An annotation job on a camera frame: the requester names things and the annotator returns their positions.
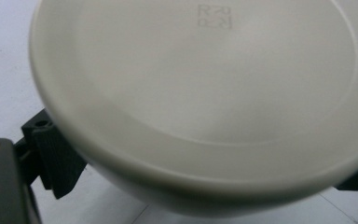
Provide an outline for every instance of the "round dish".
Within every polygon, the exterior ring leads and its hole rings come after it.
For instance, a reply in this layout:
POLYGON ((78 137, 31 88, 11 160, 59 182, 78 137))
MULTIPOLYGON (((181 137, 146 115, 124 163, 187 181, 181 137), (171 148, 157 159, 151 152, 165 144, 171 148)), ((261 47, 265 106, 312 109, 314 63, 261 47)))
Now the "round dish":
POLYGON ((358 1, 48 0, 30 53, 64 135, 149 202, 231 215, 358 170, 358 1))

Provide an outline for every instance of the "tile grout line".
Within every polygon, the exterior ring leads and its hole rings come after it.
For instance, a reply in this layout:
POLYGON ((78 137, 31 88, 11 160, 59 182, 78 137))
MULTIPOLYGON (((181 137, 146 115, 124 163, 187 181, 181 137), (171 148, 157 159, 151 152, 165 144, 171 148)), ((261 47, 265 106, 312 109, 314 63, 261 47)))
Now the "tile grout line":
POLYGON ((133 220, 133 222, 131 224, 134 224, 136 222, 136 220, 138 220, 138 218, 144 213, 144 211, 149 207, 150 204, 148 204, 147 206, 145 206, 145 208, 142 210, 142 212, 136 216, 136 218, 133 220))
POLYGON ((356 221, 353 217, 350 217, 348 214, 346 214, 344 211, 342 211, 339 207, 337 207, 335 204, 333 204, 330 200, 328 200, 327 198, 325 198, 321 193, 319 193, 319 195, 324 198, 326 201, 328 201, 331 205, 333 205, 338 211, 340 211, 342 214, 344 214, 347 218, 349 218, 351 221, 353 221, 354 223, 358 224, 358 221, 356 221))

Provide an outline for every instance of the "embossed logo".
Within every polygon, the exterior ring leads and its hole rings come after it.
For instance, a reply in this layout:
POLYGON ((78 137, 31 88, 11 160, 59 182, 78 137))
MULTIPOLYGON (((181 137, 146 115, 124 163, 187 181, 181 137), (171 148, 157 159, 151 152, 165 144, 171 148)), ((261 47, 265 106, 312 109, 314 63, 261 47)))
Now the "embossed logo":
POLYGON ((213 5, 199 5, 199 27, 220 28, 230 30, 232 28, 231 8, 213 5))

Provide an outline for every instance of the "white tile floor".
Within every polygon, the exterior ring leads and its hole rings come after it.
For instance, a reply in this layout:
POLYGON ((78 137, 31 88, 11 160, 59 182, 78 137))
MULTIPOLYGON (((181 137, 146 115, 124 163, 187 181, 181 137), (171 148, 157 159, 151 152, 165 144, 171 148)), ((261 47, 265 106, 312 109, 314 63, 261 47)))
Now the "white tile floor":
MULTIPOLYGON (((31 78, 27 39, 35 0, 0 0, 0 137, 17 141, 20 126, 43 108, 31 78)), ((328 189, 298 203, 231 219, 182 217, 141 203, 108 183, 91 167, 75 190, 56 201, 40 181, 33 184, 45 224, 65 223, 358 223, 358 192, 328 189)))

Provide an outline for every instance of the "white surface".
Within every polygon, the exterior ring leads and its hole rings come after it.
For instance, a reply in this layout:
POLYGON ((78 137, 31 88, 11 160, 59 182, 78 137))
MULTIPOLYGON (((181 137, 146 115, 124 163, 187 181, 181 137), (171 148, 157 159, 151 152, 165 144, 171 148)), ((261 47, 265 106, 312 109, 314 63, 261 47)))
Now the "white surface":
POLYGON ((50 0, 35 15, 46 107, 107 175, 263 206, 358 169, 358 1, 50 0))
MULTIPOLYGON (((33 1, 0 1, 0 137, 13 141, 21 138, 20 126, 43 107, 31 80, 27 57, 27 36, 34 4, 33 1)), ((358 222, 358 192, 336 192, 334 189, 322 192, 323 197, 315 195, 265 213, 211 220, 181 217, 153 206, 144 210, 145 204, 117 190, 89 167, 75 190, 62 200, 53 200, 52 194, 44 191, 38 181, 33 187, 45 224, 132 224, 135 219, 136 224, 358 222)))

